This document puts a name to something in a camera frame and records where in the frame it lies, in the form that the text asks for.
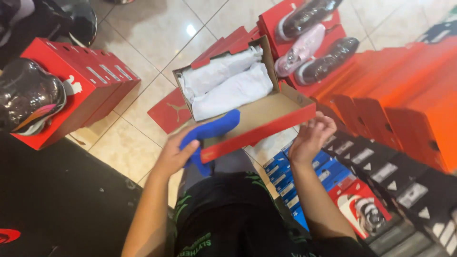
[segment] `white tissue paper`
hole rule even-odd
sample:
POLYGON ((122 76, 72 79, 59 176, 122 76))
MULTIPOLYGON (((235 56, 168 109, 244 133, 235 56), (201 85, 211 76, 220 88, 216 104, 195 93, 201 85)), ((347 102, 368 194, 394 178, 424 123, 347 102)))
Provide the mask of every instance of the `white tissue paper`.
POLYGON ((212 118, 257 101, 273 90, 264 63, 254 63, 245 72, 239 73, 203 96, 194 98, 192 111, 196 121, 212 118))
POLYGON ((184 96, 192 104, 195 97, 203 96, 228 78, 247 70, 253 63, 262 60, 260 46, 249 47, 238 54, 212 59, 208 65, 193 70, 187 69, 178 75, 184 96))

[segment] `black shirt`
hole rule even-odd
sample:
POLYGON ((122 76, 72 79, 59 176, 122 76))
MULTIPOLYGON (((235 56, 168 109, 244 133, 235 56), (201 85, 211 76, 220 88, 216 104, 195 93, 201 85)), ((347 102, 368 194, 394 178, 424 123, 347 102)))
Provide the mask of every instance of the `black shirt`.
POLYGON ((281 217, 253 172, 217 174, 192 186, 175 207, 175 256, 368 256, 350 237, 305 238, 281 217))

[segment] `left hand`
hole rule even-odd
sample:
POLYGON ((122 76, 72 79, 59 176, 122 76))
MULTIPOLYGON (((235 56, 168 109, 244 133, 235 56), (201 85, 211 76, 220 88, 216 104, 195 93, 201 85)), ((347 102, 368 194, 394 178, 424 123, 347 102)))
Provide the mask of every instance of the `left hand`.
POLYGON ((193 140, 182 151, 179 146, 184 137, 199 125, 201 124, 185 127, 180 132, 168 138, 154 168, 152 168, 151 174, 156 173, 159 176, 169 178, 184 167, 187 160, 200 146, 200 142, 198 140, 193 140))

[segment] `person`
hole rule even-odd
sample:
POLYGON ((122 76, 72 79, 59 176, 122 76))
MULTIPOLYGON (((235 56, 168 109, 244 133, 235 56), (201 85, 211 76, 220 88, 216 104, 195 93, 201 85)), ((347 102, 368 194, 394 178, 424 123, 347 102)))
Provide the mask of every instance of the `person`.
MULTIPOLYGON (((171 136, 144 187, 128 232, 123 257, 164 256, 168 180, 196 151, 181 140, 194 127, 171 136)), ((336 131, 321 112, 302 124, 289 159, 295 187, 312 239, 298 234, 278 212, 271 195, 243 150, 220 157, 214 174, 183 175, 185 192, 175 206, 173 256, 370 256, 335 206, 312 168, 312 160, 336 131)))

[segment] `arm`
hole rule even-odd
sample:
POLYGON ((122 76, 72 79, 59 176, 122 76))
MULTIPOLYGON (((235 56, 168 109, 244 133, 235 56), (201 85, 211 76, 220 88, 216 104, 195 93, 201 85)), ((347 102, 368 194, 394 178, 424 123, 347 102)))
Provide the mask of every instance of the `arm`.
POLYGON ((312 160, 324 142, 336 131, 333 119, 321 112, 300 132, 289 150, 295 188, 309 231, 315 238, 349 236, 357 240, 351 225, 322 186, 312 160))
POLYGON ((196 126, 170 137, 152 168, 125 240, 122 257, 163 256, 165 254, 168 209, 168 180, 178 172, 197 150, 192 141, 183 151, 182 139, 196 126))

